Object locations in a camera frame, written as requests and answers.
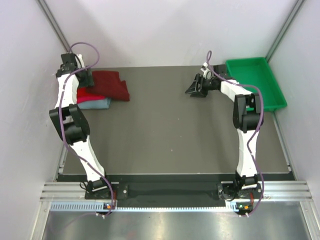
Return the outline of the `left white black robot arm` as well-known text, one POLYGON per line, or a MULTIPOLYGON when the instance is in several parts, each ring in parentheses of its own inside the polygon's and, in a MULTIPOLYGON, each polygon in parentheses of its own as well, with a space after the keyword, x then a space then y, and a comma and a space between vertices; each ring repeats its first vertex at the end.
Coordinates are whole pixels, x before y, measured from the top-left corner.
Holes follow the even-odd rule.
POLYGON ((86 183, 81 184, 85 198, 115 201, 113 185, 108 181, 105 169, 99 163, 90 139, 89 123, 77 103, 78 88, 94 85, 91 67, 86 66, 80 54, 61 55, 62 64, 55 76, 58 81, 58 97, 49 117, 66 149, 81 162, 86 183))

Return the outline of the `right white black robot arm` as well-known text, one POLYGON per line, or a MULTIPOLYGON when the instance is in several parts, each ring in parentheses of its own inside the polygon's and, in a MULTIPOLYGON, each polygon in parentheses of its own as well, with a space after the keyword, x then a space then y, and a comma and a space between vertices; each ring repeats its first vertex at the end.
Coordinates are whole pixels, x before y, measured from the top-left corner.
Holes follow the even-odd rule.
POLYGON ((263 124, 264 112, 259 93, 251 92, 237 80, 224 73, 218 74, 208 63, 201 66, 202 73, 195 75, 185 91, 195 98, 205 98, 210 91, 219 91, 233 102, 232 122, 239 139, 239 160, 232 184, 223 186, 220 196, 228 201, 245 198, 258 190, 256 163, 257 138, 263 124))

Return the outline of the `dark red t shirt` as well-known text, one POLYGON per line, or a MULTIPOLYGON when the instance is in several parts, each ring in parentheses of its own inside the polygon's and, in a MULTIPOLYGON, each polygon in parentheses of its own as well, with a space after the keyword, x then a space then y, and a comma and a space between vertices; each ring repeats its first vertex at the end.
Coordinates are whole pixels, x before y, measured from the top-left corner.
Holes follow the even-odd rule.
POLYGON ((118 71, 96 70, 92 72, 92 77, 94 86, 86 87, 86 93, 117 101, 130 101, 127 83, 120 79, 118 71))

